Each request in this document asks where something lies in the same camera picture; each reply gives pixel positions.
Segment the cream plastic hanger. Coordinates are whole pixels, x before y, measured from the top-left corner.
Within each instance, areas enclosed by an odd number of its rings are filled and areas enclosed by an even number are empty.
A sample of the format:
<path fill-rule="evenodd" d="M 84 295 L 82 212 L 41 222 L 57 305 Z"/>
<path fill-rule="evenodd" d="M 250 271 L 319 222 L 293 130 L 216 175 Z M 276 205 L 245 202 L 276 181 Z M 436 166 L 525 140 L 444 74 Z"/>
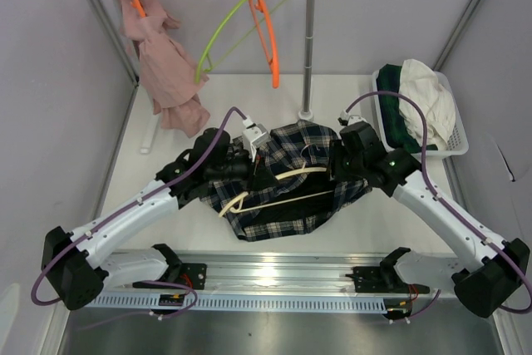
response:
<path fill-rule="evenodd" d="M 255 168 L 259 166 L 259 156 L 257 155 L 255 160 L 252 160 L 252 158 L 242 150 L 241 153 L 238 153 L 237 150 L 234 150 L 234 156 L 230 156 L 226 163 L 232 162 L 234 165 L 237 165 L 238 168 L 241 166 L 244 167 L 244 181 L 247 181 L 248 178 L 253 179 L 254 175 L 256 174 Z M 295 169 L 295 170 L 288 170 L 286 172 L 283 172 L 281 174 L 272 175 L 270 173 L 270 170 L 265 170 L 262 175 L 258 175 L 256 178 L 257 183 L 265 184 L 266 187 L 273 186 L 275 187 L 277 184 L 280 183 L 281 180 L 285 180 L 287 178 L 293 178 L 295 176 L 299 175 L 310 175 L 312 173 L 325 173 L 328 169 L 325 166 L 310 166 L 307 167 L 306 164 L 303 164 L 301 168 Z M 219 217 L 224 217 L 227 213 L 232 214 L 242 214 L 242 213 L 248 213 L 256 210 L 262 210 L 265 208 L 271 208 L 276 207 L 280 205 L 285 205 L 290 202 L 298 201 L 298 200 L 305 200 L 307 198 L 312 198 L 314 196 L 318 195 L 325 195 L 330 193 L 330 191 L 324 191 L 324 192 L 317 192 L 311 195 L 304 195 L 300 197 L 294 197 L 287 200 L 280 200 L 277 202 L 269 202 L 264 203 L 261 205 L 256 205 L 249 208 L 244 208 L 243 203 L 245 198 L 249 195 L 248 191 L 243 191 L 239 195 L 235 196 L 231 200 L 227 200 L 226 203 L 222 201 L 220 197 L 217 197 L 216 199 L 212 198 L 211 200 L 205 200 L 204 203 L 208 204 L 211 208 L 216 210 L 219 214 Z"/>

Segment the plaid green white skirt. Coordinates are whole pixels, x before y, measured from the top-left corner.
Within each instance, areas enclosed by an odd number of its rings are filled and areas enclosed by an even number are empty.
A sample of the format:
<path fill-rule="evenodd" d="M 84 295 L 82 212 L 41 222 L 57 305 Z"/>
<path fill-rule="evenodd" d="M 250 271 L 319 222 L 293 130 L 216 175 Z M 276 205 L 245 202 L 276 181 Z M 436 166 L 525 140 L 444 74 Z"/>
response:
<path fill-rule="evenodd" d="M 257 149 L 258 174 L 328 167 L 330 145 L 338 134 L 309 121 L 273 129 Z M 245 181 L 209 184 L 200 201 L 226 219 L 238 239 L 249 242 L 310 234 L 372 188 L 366 180 L 336 182 L 327 172 L 289 176 L 252 191 Z"/>

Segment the pink pleated skirt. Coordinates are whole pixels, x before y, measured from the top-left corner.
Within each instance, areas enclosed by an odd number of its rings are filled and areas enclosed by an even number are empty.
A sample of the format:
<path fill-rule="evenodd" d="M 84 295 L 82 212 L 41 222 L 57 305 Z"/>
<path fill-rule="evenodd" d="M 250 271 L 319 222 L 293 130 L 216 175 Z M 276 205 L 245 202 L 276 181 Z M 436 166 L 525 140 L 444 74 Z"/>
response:
<path fill-rule="evenodd" d="M 170 37 L 180 27 L 159 0 L 140 0 L 146 15 L 142 17 L 132 0 L 120 0 L 122 31 L 137 46 L 140 84 L 153 99 L 153 113 L 161 115 L 160 127 L 197 135 L 210 118 L 198 95 L 209 80 L 206 75 L 195 81 L 197 62 Z"/>

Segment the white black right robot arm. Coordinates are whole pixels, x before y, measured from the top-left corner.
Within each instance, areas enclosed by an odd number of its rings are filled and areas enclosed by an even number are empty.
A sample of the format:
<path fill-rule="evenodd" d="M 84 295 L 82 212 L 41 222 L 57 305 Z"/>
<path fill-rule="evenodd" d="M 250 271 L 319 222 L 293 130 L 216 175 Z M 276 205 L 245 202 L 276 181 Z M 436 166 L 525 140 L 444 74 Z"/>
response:
<path fill-rule="evenodd" d="M 407 207 L 456 255 L 458 261 L 396 251 L 397 260 L 381 268 L 381 285 L 392 292 L 407 284 L 453 291 L 471 313 L 488 318 L 503 308 L 521 286 L 529 288 L 526 270 L 530 248 L 491 231 L 453 199 L 437 190 L 424 165 L 403 149 L 386 151 L 364 120 L 345 126 L 331 144 L 329 170 L 337 182 L 364 179 L 372 188 Z"/>

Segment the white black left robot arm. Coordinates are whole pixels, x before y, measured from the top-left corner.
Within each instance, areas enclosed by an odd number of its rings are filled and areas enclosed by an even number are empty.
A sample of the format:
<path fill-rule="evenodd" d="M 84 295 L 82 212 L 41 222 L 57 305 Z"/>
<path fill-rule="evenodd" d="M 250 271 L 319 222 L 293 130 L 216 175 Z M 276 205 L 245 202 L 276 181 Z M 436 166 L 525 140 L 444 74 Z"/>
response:
<path fill-rule="evenodd" d="M 59 302 L 77 310 L 105 288 L 156 283 L 174 287 L 180 280 L 180 260 L 167 245 L 156 244 L 137 255 L 117 254 L 116 249 L 159 219 L 204 197 L 210 184 L 250 181 L 258 149 L 268 139 L 261 125 L 244 129 L 237 144 L 228 132 L 209 128 L 116 210 L 70 232 L 60 226 L 50 230 L 41 269 Z"/>

